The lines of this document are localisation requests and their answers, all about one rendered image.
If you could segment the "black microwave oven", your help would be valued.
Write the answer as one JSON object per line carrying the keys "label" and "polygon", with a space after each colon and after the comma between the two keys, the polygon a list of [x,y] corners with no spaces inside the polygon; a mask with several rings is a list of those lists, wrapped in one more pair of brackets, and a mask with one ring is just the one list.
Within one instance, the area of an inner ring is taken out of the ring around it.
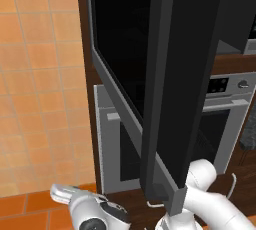
{"label": "black microwave oven", "polygon": [[256,0],[224,0],[216,54],[256,55]]}

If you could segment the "dark grey mesh object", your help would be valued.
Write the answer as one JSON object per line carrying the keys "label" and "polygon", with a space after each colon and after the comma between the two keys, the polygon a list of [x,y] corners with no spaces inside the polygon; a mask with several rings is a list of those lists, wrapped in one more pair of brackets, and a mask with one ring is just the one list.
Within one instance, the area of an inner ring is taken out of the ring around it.
{"label": "dark grey mesh object", "polygon": [[240,138],[243,150],[256,150],[256,106],[253,106]]}

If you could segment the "dark brown wooden cabinet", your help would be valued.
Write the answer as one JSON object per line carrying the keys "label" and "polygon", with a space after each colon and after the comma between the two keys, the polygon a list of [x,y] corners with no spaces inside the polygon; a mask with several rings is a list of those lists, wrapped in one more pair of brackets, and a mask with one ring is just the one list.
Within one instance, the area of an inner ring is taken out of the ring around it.
{"label": "dark brown wooden cabinet", "polygon": [[[92,127],[93,155],[95,159],[97,190],[101,195],[104,195],[110,202],[116,203],[122,206],[124,209],[126,205],[131,205],[133,207],[138,207],[141,204],[147,205],[147,201],[149,201],[152,204],[164,204],[159,200],[147,199],[144,195],[144,192],[141,186],[138,189],[110,193],[110,194],[104,194],[102,192],[97,124],[96,124],[96,113],[95,113],[94,87],[96,85],[104,86],[104,84],[100,79],[100,76],[92,61],[88,0],[78,0],[78,3],[79,3],[80,23],[81,23],[81,30],[82,30],[82,44],[83,44],[85,75],[86,75],[87,91],[88,91],[90,124]],[[217,55],[215,53],[215,59],[214,59],[210,79],[213,75],[256,72],[256,69],[252,68],[252,66],[250,65],[249,59],[250,59],[250,55],[243,55],[243,54]],[[199,151],[202,147],[206,149],[210,149],[211,145],[206,140],[202,131],[200,131],[198,128],[193,154]],[[140,169],[139,169],[139,184],[140,184],[140,173],[141,173],[141,157],[140,157]],[[214,193],[211,191],[212,184],[207,189],[207,191],[210,193]],[[154,217],[155,226],[158,223],[158,221],[166,213],[168,213],[166,211],[165,205],[164,207],[157,208],[157,209],[158,209],[158,214]],[[128,217],[132,225],[132,223],[135,221],[135,214],[128,212]],[[200,217],[195,215],[194,218],[199,223],[199,225],[203,228],[203,230],[209,230],[208,225]]]}

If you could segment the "black microwave door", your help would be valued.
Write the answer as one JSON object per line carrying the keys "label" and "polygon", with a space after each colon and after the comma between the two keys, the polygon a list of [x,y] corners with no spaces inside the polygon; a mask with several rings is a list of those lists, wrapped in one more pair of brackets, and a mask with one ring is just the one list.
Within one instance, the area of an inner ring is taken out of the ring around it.
{"label": "black microwave door", "polygon": [[88,0],[91,55],[149,200],[179,214],[226,0]]}

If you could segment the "silver built-in oven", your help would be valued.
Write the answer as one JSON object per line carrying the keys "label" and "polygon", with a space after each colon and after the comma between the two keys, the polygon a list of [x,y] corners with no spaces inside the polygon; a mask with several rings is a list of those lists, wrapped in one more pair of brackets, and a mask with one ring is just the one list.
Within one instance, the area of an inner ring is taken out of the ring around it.
{"label": "silver built-in oven", "polygon": [[[238,87],[242,80],[248,82],[248,88]],[[195,160],[210,161],[218,174],[226,171],[255,91],[256,72],[211,77],[204,106],[239,99],[245,99],[249,105],[202,112],[199,130],[211,148],[202,147],[195,152]],[[94,97],[102,192],[110,194],[138,189],[140,157],[132,143],[134,135],[127,132],[121,119],[108,121],[107,114],[117,113],[117,110],[104,86],[94,87]]]}

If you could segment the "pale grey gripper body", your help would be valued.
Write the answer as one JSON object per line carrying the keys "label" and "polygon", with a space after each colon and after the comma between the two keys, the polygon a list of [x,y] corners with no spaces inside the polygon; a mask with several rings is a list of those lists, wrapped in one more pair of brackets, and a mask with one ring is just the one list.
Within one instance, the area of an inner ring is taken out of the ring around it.
{"label": "pale grey gripper body", "polygon": [[50,196],[57,203],[70,205],[74,203],[76,195],[80,192],[81,190],[74,186],[53,184],[50,189]]}

